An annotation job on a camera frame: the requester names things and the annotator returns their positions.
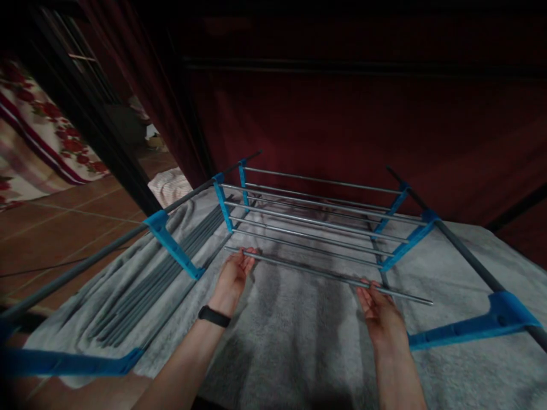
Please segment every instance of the drying rack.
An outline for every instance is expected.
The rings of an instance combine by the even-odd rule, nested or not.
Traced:
[[[187,194],[180,200],[173,203],[171,206],[167,207],[165,210],[159,211],[151,217],[147,218],[139,227],[137,227],[133,231],[128,232],[124,236],[120,237],[109,246],[100,250],[97,254],[89,257],[81,264],[67,271],[64,275],[44,286],[41,290],[31,295],[29,298],[11,307],[10,309],[6,310],[2,315],[0,315],[0,319],[2,319],[3,321],[3,329],[0,336],[3,336],[3,339],[5,340],[12,331],[12,329],[6,326],[6,323],[12,322],[13,320],[17,319],[29,308],[36,305],[39,301],[49,296],[51,293],[68,283],[80,273],[84,272],[91,265],[98,262],[106,255],[108,255],[139,233],[143,232],[146,229],[149,229],[149,231],[158,239],[158,241],[169,251],[173,258],[193,279],[193,282],[182,292],[177,300],[177,303],[174,303],[173,307],[169,311],[165,312],[165,314],[156,324],[155,328],[150,332],[150,336],[140,347],[135,348],[128,355],[119,359],[107,359],[95,356],[66,354],[62,352],[27,349],[4,349],[3,362],[7,369],[7,373],[11,376],[26,376],[35,374],[119,376],[127,374],[142,357],[142,355],[150,346],[157,334],[167,324],[170,317],[184,301],[184,298],[186,297],[186,295],[188,295],[195,282],[199,280],[205,272],[204,268],[197,268],[196,266],[194,266],[190,258],[185,255],[179,244],[173,239],[173,237],[166,229],[166,222],[169,218],[168,213],[176,209],[178,206],[180,206],[190,198],[196,196],[203,190],[209,188],[211,185],[214,186],[216,194],[218,196],[219,204],[221,206],[221,210],[224,216],[224,221],[226,222],[226,226],[228,229],[228,234],[222,240],[220,245],[213,251],[213,254],[209,258],[209,260],[212,260],[212,258],[214,258],[222,248],[225,248],[229,251],[237,251],[237,249],[226,245],[226,243],[234,233],[240,235],[250,235],[253,237],[258,237],[260,239],[290,245],[295,248],[304,249],[306,251],[319,252],[331,257],[342,258],[362,265],[373,266],[379,270],[379,273],[382,277],[383,287],[378,289],[380,292],[389,294],[394,297],[404,298],[409,301],[414,301],[425,305],[432,305],[433,302],[428,299],[390,289],[387,278],[387,271],[391,269],[407,252],[409,252],[414,246],[416,246],[429,232],[431,232],[436,227],[445,235],[445,237],[452,243],[452,245],[454,245],[458,252],[460,252],[465,260],[467,260],[467,262],[474,268],[477,274],[492,290],[492,293],[488,296],[490,309],[484,315],[437,327],[435,329],[424,331],[415,335],[409,335],[411,349],[430,349],[432,347],[452,345],[455,343],[463,343],[477,339],[493,338],[526,331],[541,346],[541,348],[545,352],[547,352],[547,334],[543,330],[542,324],[532,315],[532,313],[520,302],[520,300],[514,294],[505,290],[505,288],[497,281],[497,279],[494,278],[494,276],[484,267],[484,265],[480,263],[480,261],[469,251],[469,249],[467,249],[467,247],[458,239],[458,237],[454,235],[452,231],[450,231],[450,229],[443,223],[443,221],[437,216],[437,214],[433,210],[429,209],[429,207],[416,194],[412,187],[408,185],[405,181],[403,181],[403,179],[401,179],[390,167],[387,168],[388,172],[391,173],[391,175],[399,183],[399,188],[397,190],[346,182],[330,181],[326,179],[304,177],[301,175],[286,174],[277,171],[261,170],[247,167],[247,162],[255,158],[261,152],[262,151],[258,151],[250,157],[247,157],[239,161],[237,164],[232,165],[226,171],[215,175],[211,180],[199,186],[191,193]],[[227,173],[235,170],[236,168],[239,169],[241,186],[225,184],[224,176]],[[290,191],[277,187],[261,186],[247,182],[248,171],[252,173],[266,173],[278,175],[280,177],[297,178],[306,181],[341,185],[356,189],[381,191],[393,194],[394,200],[390,207],[382,207],[336,198],[327,198],[318,195],[309,195],[303,192]],[[242,192],[243,204],[228,201],[224,194],[225,188],[234,189]],[[264,196],[278,199],[287,199],[292,201],[293,204],[287,204],[284,202],[266,199],[264,198]],[[306,198],[320,199],[323,202],[312,199],[303,199],[301,198],[302,196]],[[398,214],[396,215],[401,204],[408,196],[413,198],[423,210],[419,219],[413,218],[411,216]],[[323,210],[323,212],[345,217],[348,219],[359,219],[360,221],[363,221],[363,219],[365,219],[368,223],[369,229],[361,229],[346,224],[334,224],[321,220],[310,219],[301,216],[284,214],[281,212],[258,208],[249,202],[250,198],[254,201],[253,203],[273,203],[288,208],[304,208],[317,211],[316,208],[306,207],[306,205],[310,205],[316,207],[328,207],[331,209],[349,212],[351,214],[354,214],[355,216]],[[266,225],[263,223],[254,222],[252,220],[246,220],[245,218],[238,218],[230,214],[230,212],[228,211],[228,206],[244,209],[246,211],[245,215],[247,215],[248,212],[258,212],[277,218],[294,220],[305,224],[320,226],[338,232],[356,233],[358,235],[362,235],[363,237],[369,238],[372,246],[366,247],[363,243],[346,243],[327,237],[314,236],[303,232],[293,231],[291,229]],[[379,220],[371,220],[368,218],[370,216],[379,218]],[[414,225],[415,228],[412,233],[409,234],[406,238],[386,235],[382,233],[382,231],[386,227],[387,223],[389,223],[390,221],[409,223]],[[322,241],[339,247],[361,251],[363,253],[371,253],[375,255],[376,263],[361,260],[355,257],[339,255],[334,252],[323,251],[311,246],[296,244],[283,239],[247,232],[239,229],[239,225],[242,223],[259,226],[264,228],[266,231],[277,231],[288,236],[303,237],[309,239],[311,241],[310,244],[313,243],[312,241]],[[397,242],[399,243],[399,246],[397,246],[396,249],[392,252],[383,251],[380,249],[380,246],[377,243],[377,238]],[[279,264],[288,268],[300,270],[323,278],[345,282],[353,286],[360,286],[363,288],[369,287],[369,284],[361,282],[358,278],[348,278],[333,272],[327,272],[324,270],[303,266],[297,263],[276,259],[266,255],[248,255],[256,259],[263,260],[267,263]]]

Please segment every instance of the cable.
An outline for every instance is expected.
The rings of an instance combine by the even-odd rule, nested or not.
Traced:
[[[129,248],[129,246],[116,248],[116,249],[114,249],[114,251],[123,251],[124,249],[127,249],[127,248]],[[66,266],[66,265],[70,265],[70,264],[76,263],[76,262],[82,262],[82,261],[84,261],[84,260],[86,260],[86,259],[87,259],[87,258],[85,257],[85,258],[76,259],[76,260],[69,261],[69,262],[64,262],[64,263],[61,263],[61,264],[59,264],[59,265],[46,266],[45,268],[30,269],[30,270],[22,270],[22,271],[20,271],[20,272],[9,273],[9,274],[7,274],[7,275],[0,275],[0,278],[11,277],[11,276],[18,276],[18,275],[21,275],[21,274],[27,274],[27,273],[32,273],[32,272],[40,272],[41,270],[48,270],[48,269],[60,268],[60,267]]]

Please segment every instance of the right hand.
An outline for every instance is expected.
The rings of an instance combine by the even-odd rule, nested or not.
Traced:
[[[409,348],[409,338],[401,313],[391,296],[380,293],[378,282],[370,289],[357,287],[357,297],[365,313],[366,327],[375,350],[400,350]]]

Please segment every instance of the smartwatch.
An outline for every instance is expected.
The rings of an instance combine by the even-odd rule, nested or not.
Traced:
[[[202,320],[207,320],[215,325],[220,327],[228,327],[230,324],[230,318],[224,316],[221,313],[215,312],[213,309],[205,305],[202,307],[198,313],[198,318]]]

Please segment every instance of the blue plastic joint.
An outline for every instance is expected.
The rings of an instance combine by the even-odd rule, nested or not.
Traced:
[[[242,159],[241,161],[239,161],[239,179],[241,180],[241,188],[246,188],[247,187],[247,179],[246,179],[246,176],[245,176],[245,166],[247,165],[247,160],[246,159]],[[249,195],[247,193],[247,191],[243,191],[243,203],[246,205],[246,206],[249,206]]]
[[[226,227],[228,228],[229,233],[233,233],[234,225],[232,224],[232,220],[230,219],[230,212],[228,210],[228,207],[225,204],[226,196],[224,194],[224,188],[220,186],[220,184],[224,182],[224,173],[219,173],[215,175],[213,179],[215,180],[213,185],[215,187],[215,192],[217,193],[218,203],[221,206],[224,221],[226,222]]]
[[[380,272],[387,272],[391,269],[406,253],[408,253],[412,248],[414,248],[418,242],[430,233],[435,227],[434,223],[436,220],[440,220],[439,216],[433,210],[425,210],[422,212],[422,220],[427,222],[426,226],[418,226],[412,233],[408,236],[407,240],[409,243],[399,245],[394,251],[393,256],[386,258],[381,264]]]
[[[130,372],[144,350],[135,348],[120,359],[106,359],[62,352],[6,348],[2,351],[3,373],[7,377],[123,376]]]
[[[522,332],[525,326],[542,324],[511,292],[488,295],[490,310],[487,314],[409,335],[410,350],[453,345],[473,340],[493,338]]]
[[[391,207],[389,208],[389,211],[385,213],[385,215],[394,215],[397,210],[400,208],[402,203],[405,201],[406,197],[408,196],[408,189],[410,189],[410,185],[408,185],[406,182],[402,182],[399,185],[399,191],[401,193],[395,198],[395,200],[392,202]],[[382,218],[380,221],[380,224],[376,226],[374,229],[374,233],[382,233],[383,229],[386,227],[387,223],[389,222],[389,219]]]
[[[171,256],[184,268],[186,273],[192,279],[199,280],[205,272],[205,269],[196,268],[179,244],[173,239],[167,230],[166,224],[168,218],[169,215],[167,212],[161,210],[146,218],[143,223],[148,225],[150,232],[154,234],[157,240],[168,250]]]

